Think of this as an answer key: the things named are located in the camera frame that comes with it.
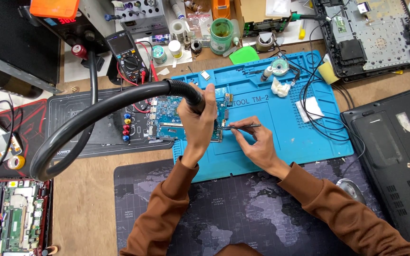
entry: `computer mouse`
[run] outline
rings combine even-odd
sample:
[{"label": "computer mouse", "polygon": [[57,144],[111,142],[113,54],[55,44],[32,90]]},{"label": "computer mouse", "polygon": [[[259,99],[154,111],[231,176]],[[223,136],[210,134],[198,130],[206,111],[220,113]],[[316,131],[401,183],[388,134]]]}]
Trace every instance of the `computer mouse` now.
[{"label": "computer mouse", "polygon": [[350,195],[350,197],[352,197],[355,201],[359,201],[362,204],[366,205],[366,201],[362,195],[362,191],[350,179],[342,178],[338,180],[336,185],[340,187],[342,190],[344,190],[348,195]]}]

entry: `green flux container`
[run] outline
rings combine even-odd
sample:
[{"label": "green flux container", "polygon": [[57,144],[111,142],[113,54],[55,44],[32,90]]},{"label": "green flux container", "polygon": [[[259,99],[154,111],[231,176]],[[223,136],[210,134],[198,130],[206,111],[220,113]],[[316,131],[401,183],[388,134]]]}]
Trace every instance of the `green flux container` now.
[{"label": "green flux container", "polygon": [[222,55],[231,47],[233,25],[225,18],[219,18],[211,24],[210,48],[215,54]]}]

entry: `orange container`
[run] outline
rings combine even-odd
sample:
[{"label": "orange container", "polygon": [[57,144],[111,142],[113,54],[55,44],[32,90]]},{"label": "orange container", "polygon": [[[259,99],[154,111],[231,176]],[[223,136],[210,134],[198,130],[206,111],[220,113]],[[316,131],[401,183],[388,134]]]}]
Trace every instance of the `orange container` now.
[{"label": "orange container", "polygon": [[80,0],[32,0],[30,13],[34,16],[74,19]]},{"label": "orange container", "polygon": [[231,18],[230,0],[213,0],[211,10],[213,13],[213,20],[216,20],[217,18]]}]

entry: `red led display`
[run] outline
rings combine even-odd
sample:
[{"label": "red led display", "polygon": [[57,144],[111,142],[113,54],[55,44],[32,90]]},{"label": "red led display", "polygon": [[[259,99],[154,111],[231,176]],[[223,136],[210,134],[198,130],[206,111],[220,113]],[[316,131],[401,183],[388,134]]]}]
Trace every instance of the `red led display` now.
[{"label": "red led display", "polygon": [[73,20],[69,20],[69,19],[58,19],[58,21],[59,21],[61,24],[76,22],[75,19],[73,19]]}]

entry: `black flexible hose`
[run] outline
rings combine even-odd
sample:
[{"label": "black flexible hose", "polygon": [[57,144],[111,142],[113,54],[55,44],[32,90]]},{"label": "black flexible hose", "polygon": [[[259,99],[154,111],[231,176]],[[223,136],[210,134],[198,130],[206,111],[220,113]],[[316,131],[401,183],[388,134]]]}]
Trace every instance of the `black flexible hose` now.
[{"label": "black flexible hose", "polygon": [[49,163],[57,154],[58,150],[71,140],[71,138],[88,126],[121,108],[161,95],[184,97],[188,105],[198,114],[201,114],[205,108],[205,100],[202,94],[196,91],[191,85],[182,81],[166,79],[143,86],[128,88],[83,110],[56,130],[34,155],[30,167],[31,177],[38,181],[46,181],[57,176],[64,171],[75,158],[69,158],[69,162],[65,162],[65,164],[59,167],[56,167],[58,165],[56,164],[48,169]]},{"label": "black flexible hose", "polygon": [[[98,70],[96,68],[96,54],[94,52],[94,46],[90,45],[87,48],[88,50],[88,61],[89,61],[89,70],[90,70],[90,84],[91,84],[91,105],[96,104],[98,101]],[[48,169],[48,175],[51,176],[52,178],[60,174],[62,171],[64,171],[67,167],[71,165],[71,163],[80,155],[82,152],[83,148],[88,143],[88,140],[91,136],[91,133],[93,132],[94,129],[94,123],[92,123],[90,126],[88,126],[82,133],[82,136],[78,139],[77,144],[74,146],[74,148],[69,152],[65,158],[61,159],[59,163],[56,165],[50,167]],[[37,154],[34,156],[33,163],[36,160]]]}]

